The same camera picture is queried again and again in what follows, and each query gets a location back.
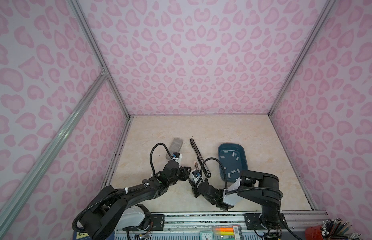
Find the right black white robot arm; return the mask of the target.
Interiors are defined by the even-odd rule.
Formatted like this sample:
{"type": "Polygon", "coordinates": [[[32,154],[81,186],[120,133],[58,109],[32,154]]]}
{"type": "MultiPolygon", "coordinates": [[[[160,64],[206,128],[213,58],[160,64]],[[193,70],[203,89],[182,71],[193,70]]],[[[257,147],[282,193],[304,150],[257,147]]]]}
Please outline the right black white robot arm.
{"type": "Polygon", "coordinates": [[[262,206],[259,225],[264,229],[276,229],[279,225],[279,213],[283,193],[279,187],[279,178],[268,173],[243,170],[240,177],[227,189],[217,189],[203,178],[199,170],[190,173],[189,183],[195,198],[203,196],[211,205],[228,211],[242,200],[248,200],[262,206]]]}

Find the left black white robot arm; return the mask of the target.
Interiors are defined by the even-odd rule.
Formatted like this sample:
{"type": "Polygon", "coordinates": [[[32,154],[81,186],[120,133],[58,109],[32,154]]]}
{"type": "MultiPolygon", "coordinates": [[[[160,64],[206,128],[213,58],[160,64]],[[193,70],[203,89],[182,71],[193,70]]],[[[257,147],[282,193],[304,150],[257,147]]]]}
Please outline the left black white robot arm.
{"type": "Polygon", "coordinates": [[[125,189],[107,186],[74,218],[72,229],[88,234],[92,240],[105,240],[114,232],[125,210],[164,195],[178,181],[187,181],[191,170],[170,160],[162,171],[140,185],[125,189]]]}

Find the olive white stapler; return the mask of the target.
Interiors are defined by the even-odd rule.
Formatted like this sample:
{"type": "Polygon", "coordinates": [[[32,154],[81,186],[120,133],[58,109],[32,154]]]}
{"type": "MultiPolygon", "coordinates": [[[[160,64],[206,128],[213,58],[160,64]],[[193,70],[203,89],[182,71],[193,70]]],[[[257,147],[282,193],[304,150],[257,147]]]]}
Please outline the olive white stapler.
{"type": "Polygon", "coordinates": [[[192,188],[195,188],[196,182],[193,173],[190,173],[189,175],[189,184],[192,186],[192,188]]]}

